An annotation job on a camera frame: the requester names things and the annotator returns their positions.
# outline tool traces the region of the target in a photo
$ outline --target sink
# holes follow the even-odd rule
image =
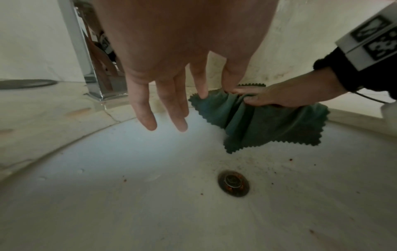
[[[130,120],[0,184],[2,251],[395,250],[397,140],[327,123],[322,143],[227,154],[195,110]],[[243,175],[235,197],[218,184]]]

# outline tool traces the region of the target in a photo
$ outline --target countertop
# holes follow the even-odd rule
[[[155,86],[150,92],[153,112],[165,112]],[[188,96],[195,92],[186,87]],[[86,93],[86,84],[77,82],[0,91],[0,181],[82,137],[136,117],[126,97],[98,102]],[[330,121],[393,135],[381,118],[329,107]]]

